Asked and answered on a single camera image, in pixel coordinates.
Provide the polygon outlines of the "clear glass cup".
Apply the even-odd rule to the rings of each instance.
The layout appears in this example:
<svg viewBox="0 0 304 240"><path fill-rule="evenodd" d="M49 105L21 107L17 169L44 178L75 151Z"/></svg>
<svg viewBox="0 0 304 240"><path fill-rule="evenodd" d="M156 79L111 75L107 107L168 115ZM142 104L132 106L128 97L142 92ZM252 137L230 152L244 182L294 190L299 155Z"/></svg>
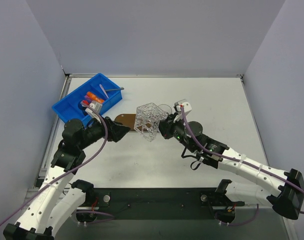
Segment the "clear glass cup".
<svg viewBox="0 0 304 240"><path fill-rule="evenodd" d="M167 115L170 115L173 113L172 108L167 104L160 104L158 105L158 108L164 111Z"/></svg>

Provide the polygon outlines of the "clear textured acrylic holder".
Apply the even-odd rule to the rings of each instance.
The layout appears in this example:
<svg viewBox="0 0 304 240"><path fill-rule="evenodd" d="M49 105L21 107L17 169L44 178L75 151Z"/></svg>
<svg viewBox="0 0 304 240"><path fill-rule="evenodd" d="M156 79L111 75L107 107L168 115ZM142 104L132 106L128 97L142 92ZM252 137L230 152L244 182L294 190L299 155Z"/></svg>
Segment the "clear textured acrylic holder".
<svg viewBox="0 0 304 240"><path fill-rule="evenodd" d="M134 130L151 142L156 138L160 121L165 120L167 116L167 112L152 102L138 106L136 108Z"/></svg>

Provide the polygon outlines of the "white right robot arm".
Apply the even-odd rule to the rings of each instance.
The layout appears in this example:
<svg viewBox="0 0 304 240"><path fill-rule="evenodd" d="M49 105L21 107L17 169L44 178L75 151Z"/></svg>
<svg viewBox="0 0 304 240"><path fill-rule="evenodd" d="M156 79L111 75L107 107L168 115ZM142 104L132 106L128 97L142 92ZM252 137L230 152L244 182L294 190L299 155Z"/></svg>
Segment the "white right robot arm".
<svg viewBox="0 0 304 240"><path fill-rule="evenodd" d="M236 152L224 143L203 134L202 125L196 121L188 124L176 120L177 114L169 115L159 123L163 138L175 138L190 151L194 161L190 168L200 165L234 173L257 185L245 186L232 180L222 180L217 191L231 202L261 204L272 207L279 215L297 220L304 202L304 178L300 171L285 171L254 161Z"/></svg>

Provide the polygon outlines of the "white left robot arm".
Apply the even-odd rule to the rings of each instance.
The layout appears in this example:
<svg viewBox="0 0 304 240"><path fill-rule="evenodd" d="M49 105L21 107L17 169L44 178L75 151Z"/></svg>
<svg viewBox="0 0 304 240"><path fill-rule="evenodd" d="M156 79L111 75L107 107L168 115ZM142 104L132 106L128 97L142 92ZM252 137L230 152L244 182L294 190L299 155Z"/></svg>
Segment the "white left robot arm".
<svg viewBox="0 0 304 240"><path fill-rule="evenodd" d="M93 184L77 180L72 192L59 199L65 186L85 165L84 149L103 139L104 143L120 141L131 128L109 117L98 117L84 126L79 119L64 125L62 140L54 154L44 182L29 206L14 224L7 224L3 236L9 240L51 240L66 219L80 206L94 201Z"/></svg>

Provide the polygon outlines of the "brown wooden oval tray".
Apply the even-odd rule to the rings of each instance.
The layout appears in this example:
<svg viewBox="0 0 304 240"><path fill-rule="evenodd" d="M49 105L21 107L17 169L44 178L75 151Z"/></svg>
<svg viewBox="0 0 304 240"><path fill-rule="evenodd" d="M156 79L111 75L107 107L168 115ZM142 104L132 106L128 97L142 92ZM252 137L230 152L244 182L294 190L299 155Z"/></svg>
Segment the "brown wooden oval tray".
<svg viewBox="0 0 304 240"><path fill-rule="evenodd" d="M143 130L143 132L147 133L148 129L151 127L150 123L147 123L146 126L143 125L137 125L137 128L135 128L135 120L136 120L136 114L134 113L122 113L118 116L115 117L114 121L117 123L120 123L122 125L125 125L127 127L131 128L131 132L134 131L141 131Z"/></svg>

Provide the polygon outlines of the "pink toothpaste tube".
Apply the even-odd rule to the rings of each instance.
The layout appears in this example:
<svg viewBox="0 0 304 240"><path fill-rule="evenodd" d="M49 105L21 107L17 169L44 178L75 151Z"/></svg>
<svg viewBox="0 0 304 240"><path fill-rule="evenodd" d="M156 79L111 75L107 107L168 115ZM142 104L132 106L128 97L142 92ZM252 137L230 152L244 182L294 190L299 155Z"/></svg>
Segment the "pink toothpaste tube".
<svg viewBox="0 0 304 240"><path fill-rule="evenodd" d="M91 103L96 103L95 100L91 99L89 96L85 95L84 99L81 101L81 105L85 106L85 105L90 105Z"/></svg>

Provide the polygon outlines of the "orange toothpaste tube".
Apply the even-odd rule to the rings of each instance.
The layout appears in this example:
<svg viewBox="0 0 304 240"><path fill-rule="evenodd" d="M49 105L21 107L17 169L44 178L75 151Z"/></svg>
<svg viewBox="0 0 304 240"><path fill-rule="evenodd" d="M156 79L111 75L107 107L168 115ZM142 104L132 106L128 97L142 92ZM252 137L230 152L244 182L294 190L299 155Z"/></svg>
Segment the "orange toothpaste tube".
<svg viewBox="0 0 304 240"><path fill-rule="evenodd" d="M88 98L90 98L92 101L96 101L96 102L98 102L98 103L100 103L100 104L103 104L103 103L104 103L104 100L103 100L102 98L99 98L97 95L95 95L94 93L92 93L92 92L90 92L90 91L88 91L88 92L86 93L86 96L87 96Z"/></svg>

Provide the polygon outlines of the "blue plastic divided bin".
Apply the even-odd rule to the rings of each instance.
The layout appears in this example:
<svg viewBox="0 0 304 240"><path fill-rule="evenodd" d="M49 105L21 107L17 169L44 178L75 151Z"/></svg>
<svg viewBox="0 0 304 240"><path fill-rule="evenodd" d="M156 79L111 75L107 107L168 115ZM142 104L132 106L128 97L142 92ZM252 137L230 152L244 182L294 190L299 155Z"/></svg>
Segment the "blue plastic divided bin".
<svg viewBox="0 0 304 240"><path fill-rule="evenodd" d="M107 92L109 99L106 99L99 86L100 84L103 85L105 90L119 88L116 83L111 81L105 75L98 73L90 80L77 87L63 99L55 103L52 106L52 109L64 123L68 122L71 119L77 118L81 120L84 125L87 125L91 120L91 117L88 114L83 115L82 111L78 108L78 103L84 99L84 96L87 92L92 92L104 100L102 109L100 110L101 115L104 115L107 111L109 111L112 107L114 107L118 102L122 100L121 90Z"/></svg>

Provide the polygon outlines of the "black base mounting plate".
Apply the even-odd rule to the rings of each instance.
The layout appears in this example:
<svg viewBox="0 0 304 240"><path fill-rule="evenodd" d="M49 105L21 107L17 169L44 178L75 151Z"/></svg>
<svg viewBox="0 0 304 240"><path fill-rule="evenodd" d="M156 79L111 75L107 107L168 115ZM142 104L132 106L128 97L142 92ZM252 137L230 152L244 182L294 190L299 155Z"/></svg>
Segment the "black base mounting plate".
<svg viewBox="0 0 304 240"><path fill-rule="evenodd" d="M73 215L80 222L99 220L207 220L214 209L243 207L214 187L95 188Z"/></svg>

